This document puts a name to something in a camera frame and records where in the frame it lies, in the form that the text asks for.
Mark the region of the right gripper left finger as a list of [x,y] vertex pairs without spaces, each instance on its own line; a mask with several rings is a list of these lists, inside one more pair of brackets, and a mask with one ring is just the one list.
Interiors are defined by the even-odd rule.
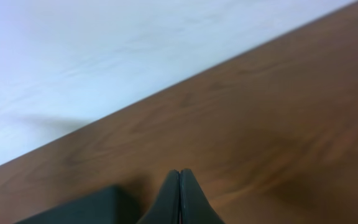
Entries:
[[137,224],[179,224],[180,222],[180,173],[171,170],[149,210]]

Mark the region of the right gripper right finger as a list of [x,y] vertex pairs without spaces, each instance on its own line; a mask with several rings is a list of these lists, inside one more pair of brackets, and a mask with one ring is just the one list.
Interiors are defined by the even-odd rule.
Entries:
[[190,169],[180,172],[180,198],[183,224],[224,224]]

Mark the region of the dark green gift box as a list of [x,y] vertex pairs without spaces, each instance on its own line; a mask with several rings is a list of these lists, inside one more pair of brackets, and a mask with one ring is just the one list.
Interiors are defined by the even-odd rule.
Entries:
[[138,202],[117,185],[19,221],[17,224],[135,224]]

